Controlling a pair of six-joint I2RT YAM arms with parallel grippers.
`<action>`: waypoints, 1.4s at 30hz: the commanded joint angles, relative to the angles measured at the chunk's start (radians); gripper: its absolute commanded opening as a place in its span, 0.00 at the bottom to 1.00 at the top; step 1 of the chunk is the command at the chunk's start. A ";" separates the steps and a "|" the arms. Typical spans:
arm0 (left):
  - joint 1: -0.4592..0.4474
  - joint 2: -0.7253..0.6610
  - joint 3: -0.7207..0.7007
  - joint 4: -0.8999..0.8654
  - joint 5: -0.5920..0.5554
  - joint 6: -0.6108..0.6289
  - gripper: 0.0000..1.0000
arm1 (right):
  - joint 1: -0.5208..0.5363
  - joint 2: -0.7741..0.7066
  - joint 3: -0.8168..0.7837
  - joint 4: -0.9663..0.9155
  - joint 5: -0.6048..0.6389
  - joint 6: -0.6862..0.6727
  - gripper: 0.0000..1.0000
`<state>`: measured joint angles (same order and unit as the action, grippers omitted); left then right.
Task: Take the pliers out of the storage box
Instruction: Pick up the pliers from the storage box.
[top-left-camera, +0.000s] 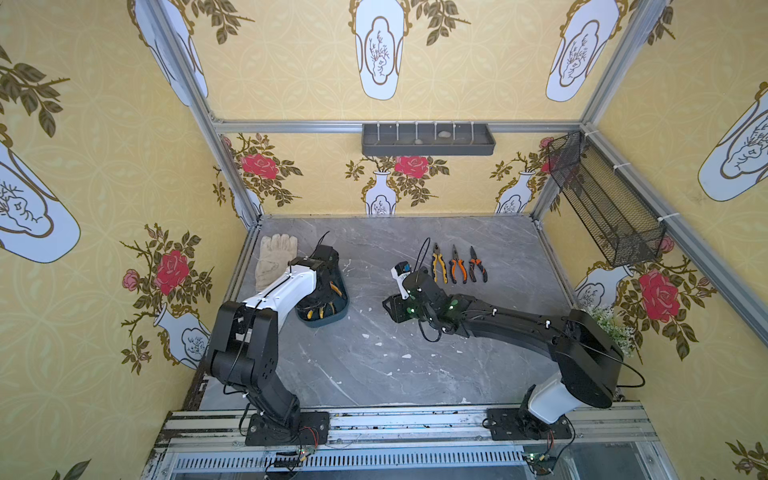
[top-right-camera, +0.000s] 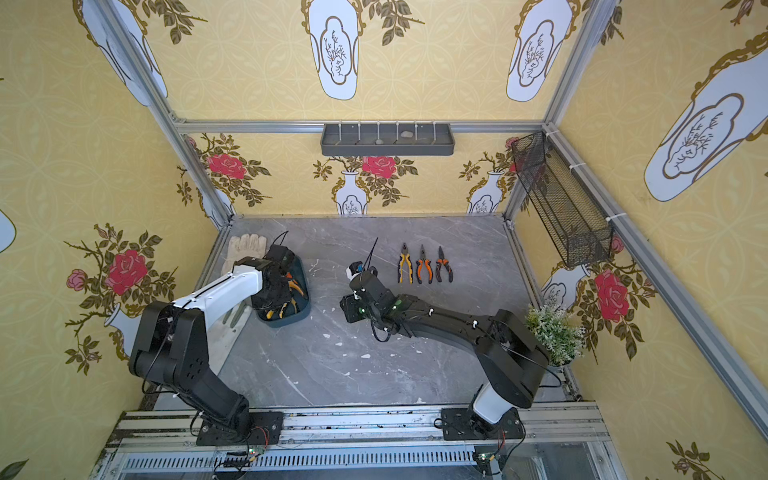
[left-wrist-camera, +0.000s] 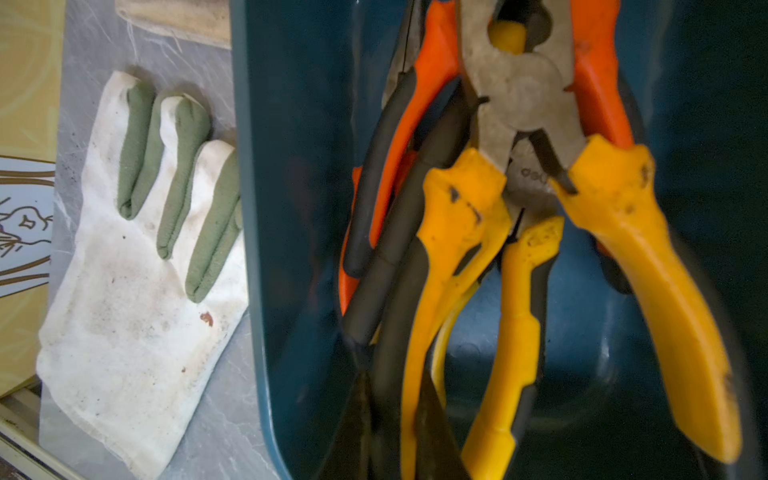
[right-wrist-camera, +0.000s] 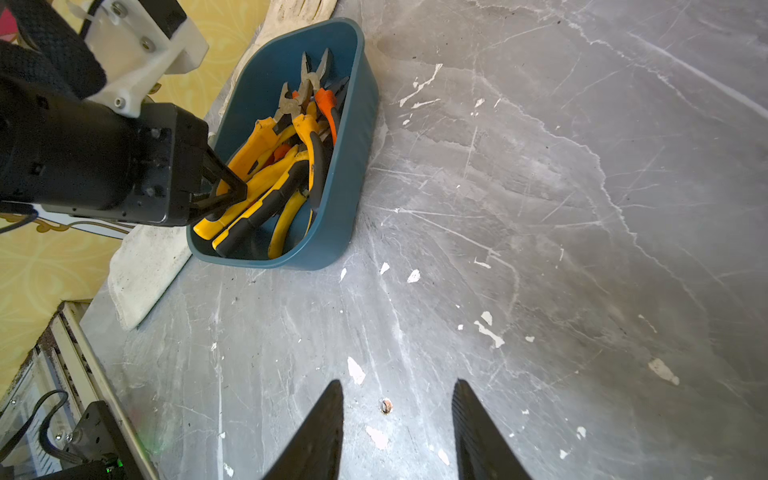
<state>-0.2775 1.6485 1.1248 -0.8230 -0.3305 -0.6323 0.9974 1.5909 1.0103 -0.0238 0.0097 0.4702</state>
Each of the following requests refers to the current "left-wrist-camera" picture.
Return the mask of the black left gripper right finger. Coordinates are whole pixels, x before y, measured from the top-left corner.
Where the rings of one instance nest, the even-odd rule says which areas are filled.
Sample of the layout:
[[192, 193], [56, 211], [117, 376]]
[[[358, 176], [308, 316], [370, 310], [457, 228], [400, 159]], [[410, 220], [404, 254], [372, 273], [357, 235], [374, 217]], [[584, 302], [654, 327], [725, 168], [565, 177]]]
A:
[[415, 417], [417, 438], [416, 479], [469, 480], [460, 450], [447, 421], [434, 383], [428, 373], [421, 379]]

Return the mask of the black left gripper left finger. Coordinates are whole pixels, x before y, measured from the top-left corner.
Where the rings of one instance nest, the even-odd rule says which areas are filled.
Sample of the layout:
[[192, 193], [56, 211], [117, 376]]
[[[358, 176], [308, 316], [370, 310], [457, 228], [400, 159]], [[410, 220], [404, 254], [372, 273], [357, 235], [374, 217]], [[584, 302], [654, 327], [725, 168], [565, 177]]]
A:
[[368, 372], [363, 370], [354, 380], [333, 442], [316, 479], [368, 479], [371, 443], [371, 385]]

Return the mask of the teal plastic storage box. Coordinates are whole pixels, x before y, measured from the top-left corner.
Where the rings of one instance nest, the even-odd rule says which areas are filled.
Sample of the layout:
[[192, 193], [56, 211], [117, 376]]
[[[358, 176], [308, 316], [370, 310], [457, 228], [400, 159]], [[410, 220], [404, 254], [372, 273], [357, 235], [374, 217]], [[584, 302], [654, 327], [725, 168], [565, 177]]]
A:
[[[284, 479], [312, 479], [356, 369], [338, 329], [351, 173], [381, 109], [402, 1], [231, 7], [241, 192], [260, 418]], [[625, 1], [616, 53], [670, 227], [742, 348], [751, 430], [767, 440], [767, 5]], [[546, 359], [513, 479], [697, 479], [636, 300], [589, 235], [564, 229]]]

